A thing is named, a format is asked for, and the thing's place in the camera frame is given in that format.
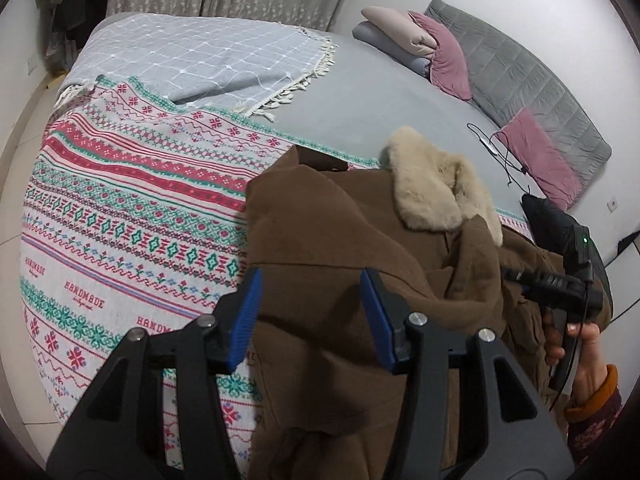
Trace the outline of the person's right hand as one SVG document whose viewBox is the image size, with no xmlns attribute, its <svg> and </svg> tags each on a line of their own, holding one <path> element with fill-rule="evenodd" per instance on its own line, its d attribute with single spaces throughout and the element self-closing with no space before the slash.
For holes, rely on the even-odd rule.
<svg viewBox="0 0 640 480">
<path fill-rule="evenodd" d="M 555 328 L 553 312 L 548 309 L 542 318 L 544 323 L 544 352 L 546 362 L 555 366 L 565 356 L 562 348 L 563 336 Z M 572 385 L 572 401 L 577 405 L 586 404 L 603 386 L 608 378 L 608 366 L 602 354 L 601 330 L 597 323 L 567 324 L 564 333 L 578 341 L 576 350 L 575 374 Z"/>
</svg>

